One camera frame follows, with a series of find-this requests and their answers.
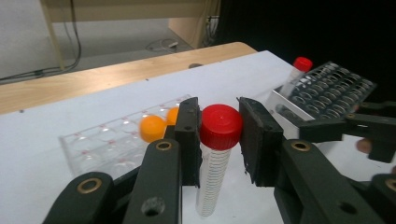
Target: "transparent tube body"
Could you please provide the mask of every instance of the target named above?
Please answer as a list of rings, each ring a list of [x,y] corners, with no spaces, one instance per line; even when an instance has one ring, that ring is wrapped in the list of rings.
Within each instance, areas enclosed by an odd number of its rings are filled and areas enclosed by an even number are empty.
[[[227,169],[231,150],[214,150],[201,144],[203,161],[200,168],[200,188],[196,210],[202,217],[213,214],[219,197],[222,180]]]
[[[297,68],[293,68],[285,84],[280,89],[279,94],[288,98],[293,92],[294,87],[297,84],[298,80],[300,80],[300,78],[302,78],[304,74],[305,72],[302,72]]]

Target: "orange ball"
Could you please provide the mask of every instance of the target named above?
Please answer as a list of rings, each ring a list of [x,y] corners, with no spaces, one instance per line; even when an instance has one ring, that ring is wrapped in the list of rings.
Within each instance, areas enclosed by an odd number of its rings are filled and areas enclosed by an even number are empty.
[[[166,122],[168,125],[176,125],[177,114],[178,107],[173,107],[168,111],[168,114],[166,116]]]
[[[165,121],[155,115],[150,115],[140,121],[140,137],[148,142],[162,139],[165,134],[166,123]]]

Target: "table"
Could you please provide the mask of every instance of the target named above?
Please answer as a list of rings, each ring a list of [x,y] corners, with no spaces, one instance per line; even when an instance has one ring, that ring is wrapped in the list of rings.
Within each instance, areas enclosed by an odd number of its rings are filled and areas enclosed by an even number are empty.
[[[205,66],[187,69],[191,63]],[[201,108],[215,103],[237,108],[239,96],[264,103],[291,69],[269,51],[232,43],[0,86],[1,102],[4,94],[21,100],[8,99],[0,116],[0,222],[41,222],[73,179],[59,136],[186,93],[198,96]],[[343,175],[358,181],[395,165],[368,161],[355,149],[357,140],[345,136],[321,151]],[[244,171],[241,149],[235,147],[218,206],[207,219],[195,212],[195,188],[183,187],[184,223],[282,223],[273,189],[256,188]]]
[[[172,18],[169,28],[197,49],[205,34],[207,16],[219,15],[220,0],[74,0],[77,21],[121,21]],[[52,24],[71,21],[69,0],[40,0],[49,37],[60,67],[64,59]]]

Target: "transparent tray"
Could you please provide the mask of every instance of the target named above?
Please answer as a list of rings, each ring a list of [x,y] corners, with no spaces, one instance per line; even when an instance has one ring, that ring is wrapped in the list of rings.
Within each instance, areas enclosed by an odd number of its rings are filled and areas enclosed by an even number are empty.
[[[155,105],[120,119],[59,137],[74,176],[91,171],[116,179],[141,165],[148,143],[140,138],[140,120],[157,115],[166,120],[170,108],[191,98],[189,95]]]

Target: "white table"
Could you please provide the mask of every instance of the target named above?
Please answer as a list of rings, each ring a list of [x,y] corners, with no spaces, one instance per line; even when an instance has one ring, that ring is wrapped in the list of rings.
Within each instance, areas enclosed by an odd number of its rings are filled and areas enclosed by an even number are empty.
[[[66,135],[120,118],[184,94],[201,108],[238,107],[236,97],[265,102],[291,66],[268,51],[155,77],[114,89],[0,116],[0,223],[39,223],[73,179],[58,142]],[[344,175],[370,180],[393,164],[369,161],[354,147],[358,138],[322,151]],[[240,147],[233,149],[214,215],[195,212],[195,188],[183,188],[183,223],[282,223],[273,189],[256,188],[245,175]]]

